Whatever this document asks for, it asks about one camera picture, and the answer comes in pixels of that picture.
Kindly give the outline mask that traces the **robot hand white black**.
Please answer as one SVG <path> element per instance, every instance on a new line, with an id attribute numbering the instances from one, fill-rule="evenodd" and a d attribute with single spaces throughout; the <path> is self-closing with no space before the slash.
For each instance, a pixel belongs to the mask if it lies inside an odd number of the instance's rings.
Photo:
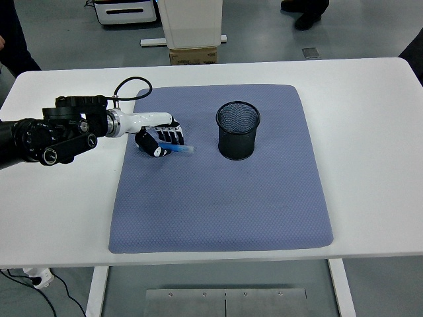
<path id="1" fill-rule="evenodd" d="M 184 145 L 182 128 L 178 121 L 167 112 L 124 114 L 121 117 L 122 133 L 135 135 L 135 143 L 151 157 L 163 157 L 171 153 L 158 144 L 147 129 L 154 129 L 160 140 L 171 145 Z"/>

